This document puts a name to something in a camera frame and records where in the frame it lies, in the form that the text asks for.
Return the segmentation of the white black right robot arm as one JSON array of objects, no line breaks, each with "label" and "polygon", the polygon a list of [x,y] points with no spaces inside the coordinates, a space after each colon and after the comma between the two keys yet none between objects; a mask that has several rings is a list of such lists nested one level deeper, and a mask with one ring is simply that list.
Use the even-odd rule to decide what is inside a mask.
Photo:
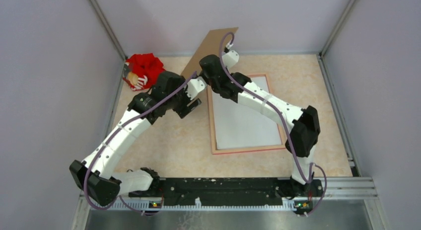
[{"label": "white black right robot arm", "polygon": [[314,153],[321,132],[317,109],[289,104],[262,90],[248,76],[230,73],[217,55],[205,56],[199,65],[200,76],[214,93],[282,125],[287,137],[285,147],[293,156],[291,190],[297,196],[305,196],[311,190]]}]

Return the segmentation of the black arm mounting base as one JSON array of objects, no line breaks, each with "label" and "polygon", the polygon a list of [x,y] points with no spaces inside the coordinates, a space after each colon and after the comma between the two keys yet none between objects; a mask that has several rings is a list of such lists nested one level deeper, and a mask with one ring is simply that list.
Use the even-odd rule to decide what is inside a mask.
[{"label": "black arm mounting base", "polygon": [[164,205],[193,205],[196,198],[205,206],[281,205],[283,199],[320,197],[322,182],[314,179],[300,185],[290,178],[160,178],[146,191],[134,191],[129,197],[158,198]]}]

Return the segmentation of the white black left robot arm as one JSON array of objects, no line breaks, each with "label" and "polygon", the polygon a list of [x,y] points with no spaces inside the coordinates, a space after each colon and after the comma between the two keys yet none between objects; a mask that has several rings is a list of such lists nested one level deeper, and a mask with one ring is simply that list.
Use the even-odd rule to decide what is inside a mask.
[{"label": "white black left robot arm", "polygon": [[149,168],[116,173],[115,167],[134,141],[168,110],[180,118],[186,117],[200,104],[196,99],[207,87],[197,74],[184,78],[164,71],[149,92],[137,94],[129,103],[122,118],[99,146],[82,161],[70,164],[70,173],[88,203],[106,210],[118,197],[141,191],[148,197],[159,191],[157,173]]}]

